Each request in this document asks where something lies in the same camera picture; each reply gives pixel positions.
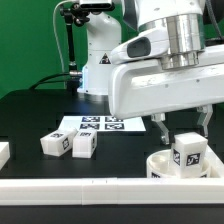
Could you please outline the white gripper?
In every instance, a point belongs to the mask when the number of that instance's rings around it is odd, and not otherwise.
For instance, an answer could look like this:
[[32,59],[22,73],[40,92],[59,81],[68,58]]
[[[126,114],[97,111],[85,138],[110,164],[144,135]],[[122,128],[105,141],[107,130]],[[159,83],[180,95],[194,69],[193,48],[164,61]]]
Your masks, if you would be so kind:
[[207,137],[211,104],[224,102],[224,44],[206,48],[192,67],[164,70],[156,59],[119,65],[110,75],[108,97],[116,118],[153,114],[165,145],[170,141],[164,113],[198,107],[197,124]]

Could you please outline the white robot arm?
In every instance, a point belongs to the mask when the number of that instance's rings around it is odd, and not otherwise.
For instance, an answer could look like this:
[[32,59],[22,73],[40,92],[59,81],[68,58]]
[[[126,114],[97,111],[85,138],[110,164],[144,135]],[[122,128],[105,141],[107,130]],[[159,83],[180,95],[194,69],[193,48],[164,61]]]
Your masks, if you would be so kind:
[[210,0],[120,0],[123,19],[138,36],[120,45],[105,21],[113,0],[80,0],[89,14],[91,55],[83,68],[83,91],[106,94],[119,118],[149,115],[170,142],[167,112],[196,108],[207,129],[212,106],[224,102],[224,41],[205,44],[203,16]]

